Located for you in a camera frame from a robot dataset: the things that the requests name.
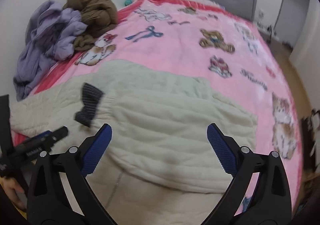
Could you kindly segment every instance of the purple clothing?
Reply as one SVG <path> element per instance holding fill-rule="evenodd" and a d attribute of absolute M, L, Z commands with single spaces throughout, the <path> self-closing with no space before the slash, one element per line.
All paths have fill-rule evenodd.
<path fill-rule="evenodd" d="M 32 14 L 26 31 L 26 47 L 13 78 L 18 101 L 29 95 L 57 61 L 73 55 L 73 40 L 86 28 L 79 11 L 63 10 L 62 5 L 53 0 L 44 2 Z"/>

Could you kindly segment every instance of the pink blanket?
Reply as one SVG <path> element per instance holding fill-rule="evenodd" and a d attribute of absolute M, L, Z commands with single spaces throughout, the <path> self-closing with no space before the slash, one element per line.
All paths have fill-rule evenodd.
<path fill-rule="evenodd" d="M 119 18 L 119 26 L 92 50 L 58 64 L 33 93 L 96 72 L 101 60 L 125 59 L 207 78 L 214 90 L 258 116 L 256 152 L 279 152 L 293 206 L 302 170 L 299 122 L 287 82 L 257 28 L 222 9 L 187 0 L 138 0 L 119 11 Z M 247 198 L 256 180 L 254 175 Z"/>

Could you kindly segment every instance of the cat print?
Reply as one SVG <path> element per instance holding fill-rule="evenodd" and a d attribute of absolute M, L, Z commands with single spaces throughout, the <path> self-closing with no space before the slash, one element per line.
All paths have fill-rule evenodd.
<path fill-rule="evenodd" d="M 290 160 L 297 147 L 291 123 L 290 105 L 287 99 L 279 98 L 274 93 L 272 93 L 272 103 L 275 120 L 272 144 L 282 158 Z"/>
<path fill-rule="evenodd" d="M 112 34 L 103 34 L 95 43 L 90 50 L 84 52 L 75 62 L 75 65 L 85 64 L 87 66 L 96 65 L 99 61 L 103 60 L 105 57 L 112 54 L 115 49 L 116 45 L 110 44 L 117 35 Z"/>

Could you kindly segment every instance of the finger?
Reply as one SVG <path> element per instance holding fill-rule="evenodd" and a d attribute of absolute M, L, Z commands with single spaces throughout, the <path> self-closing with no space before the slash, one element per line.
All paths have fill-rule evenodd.
<path fill-rule="evenodd" d="M 23 202 L 19 199 L 16 191 L 12 188 L 4 188 L 4 192 L 7 194 L 8 198 L 21 210 L 25 209 Z"/>
<path fill-rule="evenodd" d="M 12 189 L 15 189 L 17 192 L 24 193 L 24 189 L 21 187 L 21 185 L 17 182 L 16 179 L 13 180 Z"/>

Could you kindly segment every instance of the electrical outlet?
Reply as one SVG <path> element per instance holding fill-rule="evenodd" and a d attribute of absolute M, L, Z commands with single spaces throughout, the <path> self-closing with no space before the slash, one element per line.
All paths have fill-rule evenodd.
<path fill-rule="evenodd" d="M 264 10 L 259 9 L 259 19 L 262 20 L 264 18 Z"/>

